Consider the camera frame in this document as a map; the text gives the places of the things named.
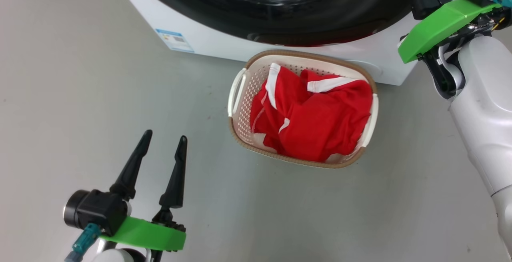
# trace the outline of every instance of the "white stripe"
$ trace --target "white stripe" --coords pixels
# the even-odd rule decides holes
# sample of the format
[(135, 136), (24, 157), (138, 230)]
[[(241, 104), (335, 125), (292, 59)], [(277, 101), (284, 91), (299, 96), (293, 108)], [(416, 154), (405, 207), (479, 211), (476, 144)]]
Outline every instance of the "white stripe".
[(278, 134), (281, 133), (281, 130), (285, 129), (286, 127), (288, 127), (288, 125), (290, 125), (290, 120), (288, 118), (285, 118), (285, 122), (283, 123), (283, 125), (281, 126), (281, 128), (279, 129), (278, 131)]
[(267, 136), (267, 134), (254, 133), (252, 135), (252, 141), (254, 142), (254, 146), (258, 147), (259, 149), (267, 150), (272, 153), (277, 153), (277, 151), (274, 148), (265, 146), (265, 144), (263, 143), (263, 141), (265, 140), (265, 136)]
[[(265, 96), (263, 96), (263, 99), (261, 100), (261, 105), (263, 105), (263, 103), (265, 103), (265, 99), (267, 99), (267, 93), (265, 93)], [(256, 121), (258, 121), (258, 119), (260, 118), (261, 114), (263, 114), (263, 112), (265, 112), (265, 108), (263, 107), (260, 112), (258, 113), (258, 115), (256, 116), (256, 118), (254, 119), (254, 123), (252, 124), (251, 126), (251, 132), (254, 133), (254, 129), (256, 127)]]
[(276, 83), (278, 82), (278, 75), (280, 70), (281, 66), (276, 63), (272, 63), (270, 65), (270, 71), (268, 71), (267, 84), (265, 85), (270, 105), (272, 105), (275, 110), (278, 109), (276, 107)]
[(336, 77), (331, 79), (324, 79), (319, 81), (309, 81), (308, 82), (308, 91), (313, 93), (322, 93), (332, 90), (338, 86), (349, 84), (350, 82), (354, 82), (358, 79), (348, 78), (348, 77)]

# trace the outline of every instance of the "white basket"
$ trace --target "white basket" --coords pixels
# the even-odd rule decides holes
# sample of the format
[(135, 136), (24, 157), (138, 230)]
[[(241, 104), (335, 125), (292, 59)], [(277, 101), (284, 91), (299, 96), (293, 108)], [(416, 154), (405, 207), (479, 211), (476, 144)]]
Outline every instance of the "white basket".
[[(250, 111), (252, 99), (261, 90), (263, 82), (268, 77), (270, 64), (277, 63), (283, 67), (300, 75), (302, 70), (309, 69), (317, 74), (336, 74), (349, 78), (356, 78), (367, 81), (373, 89), (373, 103), (370, 110), (370, 117), (366, 127), (362, 132), (354, 152), (347, 156), (336, 155), (327, 162), (311, 162), (300, 160), (276, 154), (276, 152), (263, 145), (261, 134), (254, 134), (250, 127)], [(377, 121), (378, 96), (376, 85), (371, 76), (361, 67), (345, 61), (320, 56), (316, 54), (307, 54), (295, 51), (271, 50), (262, 52), (247, 62), (233, 81), (231, 91), (229, 92), (227, 112), (230, 129), (237, 141), (250, 150), (261, 153), (266, 156), (286, 160), (297, 164), (323, 167), (323, 168), (341, 168), (350, 165), (356, 161), (364, 152), (364, 149), (370, 142)]]

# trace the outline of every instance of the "basket rim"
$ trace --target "basket rim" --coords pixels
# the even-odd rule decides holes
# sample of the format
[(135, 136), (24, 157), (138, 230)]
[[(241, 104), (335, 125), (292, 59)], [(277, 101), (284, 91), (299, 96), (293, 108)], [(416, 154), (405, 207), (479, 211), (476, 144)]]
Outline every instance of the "basket rim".
[[(267, 51), (258, 53), (256, 55), (254, 55), (251, 59), (249, 59), (249, 61), (247, 61), (247, 63), (245, 64), (245, 69), (249, 69), (249, 67), (258, 59), (263, 58), (264, 56), (270, 56), (270, 55), (308, 58), (308, 59), (319, 60), (319, 61), (323, 61), (323, 62), (340, 65), (343, 67), (353, 69), (353, 70), (361, 73), (368, 80), (368, 84), (370, 84), (373, 94), (377, 94), (377, 85), (376, 85), (375, 81), (370, 76), (370, 74), (368, 74), (368, 72), (366, 72), (366, 70), (364, 70), (363, 67), (360, 67), (359, 65), (355, 65), (351, 62), (343, 61), (343, 60), (328, 57), (328, 56), (322, 56), (322, 55), (318, 55), (318, 54), (311, 54), (311, 53), (290, 51), (290, 50), (267, 50)], [(362, 154), (364, 153), (364, 151), (366, 149), (366, 147), (361, 146), (359, 149), (357, 149), (356, 153), (349, 160), (347, 160), (345, 162), (337, 163), (337, 164), (328, 164), (328, 163), (324, 163), (324, 162), (313, 162), (313, 161), (308, 161), (308, 160), (292, 158), (289, 156), (272, 153), (270, 151), (266, 151), (266, 150), (260, 149), (258, 147), (247, 144), (246, 142), (241, 140), (240, 137), (238, 137), (238, 135), (236, 134), (236, 131), (235, 131), (234, 125), (233, 125), (233, 121), (234, 120), (232, 117), (228, 117), (229, 131), (231, 132), (234, 139), (238, 142), (238, 144), (240, 144), (242, 147), (249, 149), (253, 152), (262, 154), (267, 157), (271, 157), (271, 158), (275, 158), (275, 159), (283, 160), (283, 161), (287, 161), (287, 162), (292, 162), (295, 164), (306, 165), (306, 166), (311, 166), (311, 167), (327, 168), (327, 169), (339, 169), (339, 168), (347, 167), (347, 166), (353, 164), (356, 160), (358, 160), (362, 156)]]
[(319, 60), (323, 62), (328, 62), (335, 65), (340, 65), (343, 67), (350, 68), (352, 70), (356, 70), (357, 72), (361, 73), (366, 80), (368, 80), (368, 84), (370, 84), (370, 87), (372, 87), (373, 94), (377, 94), (377, 84), (373, 80), (372, 76), (364, 70), (363, 67), (356, 65), (351, 62), (347, 62), (344, 60), (340, 60), (338, 58), (332, 58), (328, 56), (322, 56), (318, 54), (312, 54), (312, 53), (305, 53), (305, 52), (299, 52), (299, 51), (291, 51), (291, 50), (267, 50), (263, 51), (261, 53), (258, 53), (251, 57), (249, 61), (245, 64), (245, 68), (249, 69), (249, 67), (256, 62), (256, 60), (263, 58), (264, 56), (270, 56), (270, 55), (279, 55), (279, 56), (292, 56), (292, 57), (299, 57), (299, 58), (308, 58), (308, 59), (314, 59)]

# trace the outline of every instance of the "gray floor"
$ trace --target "gray floor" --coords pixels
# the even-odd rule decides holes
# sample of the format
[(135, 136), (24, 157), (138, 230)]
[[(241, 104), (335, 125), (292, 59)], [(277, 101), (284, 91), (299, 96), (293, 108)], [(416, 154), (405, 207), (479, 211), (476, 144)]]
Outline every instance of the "gray floor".
[(187, 243), (164, 261), (507, 260), (424, 65), (401, 87), (379, 85), (373, 140), (342, 170), (236, 144), (225, 105), (242, 65), (168, 50), (128, 0), (0, 0), (4, 259), (62, 261), (79, 233), (62, 206), (77, 189), (108, 189), (150, 128), (139, 218), (157, 211), (178, 139), (190, 140), (185, 206), (174, 211)]

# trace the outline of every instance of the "green plastic bracket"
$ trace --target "green plastic bracket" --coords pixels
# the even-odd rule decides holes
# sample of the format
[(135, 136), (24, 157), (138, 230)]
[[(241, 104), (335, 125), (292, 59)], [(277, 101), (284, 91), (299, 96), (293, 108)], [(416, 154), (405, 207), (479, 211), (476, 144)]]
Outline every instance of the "green plastic bracket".
[(439, 42), (463, 28), (479, 14), (500, 8), (499, 4), (479, 7), (468, 0), (453, 0), (418, 23), (398, 47), (404, 63), (417, 60)]
[(116, 243), (158, 251), (182, 250), (186, 234), (173, 228), (153, 224), (146, 220), (126, 217), (112, 237), (101, 238)]

